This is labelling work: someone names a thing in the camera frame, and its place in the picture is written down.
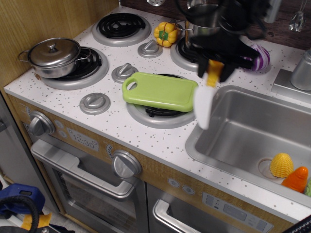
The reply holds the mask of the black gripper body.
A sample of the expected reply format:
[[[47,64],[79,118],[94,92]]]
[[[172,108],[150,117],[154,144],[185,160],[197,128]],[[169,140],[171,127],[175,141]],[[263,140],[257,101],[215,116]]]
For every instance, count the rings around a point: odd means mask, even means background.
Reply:
[[[225,65],[251,69],[259,52],[244,44],[237,34],[220,30],[213,35],[200,35],[190,39],[190,47],[208,60]]]

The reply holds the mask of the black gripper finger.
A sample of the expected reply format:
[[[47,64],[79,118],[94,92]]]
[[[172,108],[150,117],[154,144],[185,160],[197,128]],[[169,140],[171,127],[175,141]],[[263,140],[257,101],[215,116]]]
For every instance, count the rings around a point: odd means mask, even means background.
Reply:
[[[220,81],[225,82],[236,68],[234,65],[225,64],[220,75]]]
[[[206,57],[198,58],[198,77],[202,78],[209,66],[209,59]]]

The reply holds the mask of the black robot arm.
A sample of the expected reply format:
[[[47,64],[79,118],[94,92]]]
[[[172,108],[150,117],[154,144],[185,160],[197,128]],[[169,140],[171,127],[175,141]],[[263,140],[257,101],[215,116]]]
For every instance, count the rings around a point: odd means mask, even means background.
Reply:
[[[198,76],[202,77],[209,67],[209,61],[219,61],[224,67],[220,74],[220,81],[226,81],[233,71],[239,67],[252,69],[259,52],[247,46],[240,40],[241,35],[247,35],[252,24],[258,24],[264,38],[266,28],[261,17],[266,16],[270,8],[267,0],[220,0],[215,9],[207,10],[202,5],[196,5],[183,10],[179,1],[176,7],[188,21],[199,19],[207,23],[216,14],[218,30],[214,33],[200,33],[188,39],[189,47],[199,54]]]

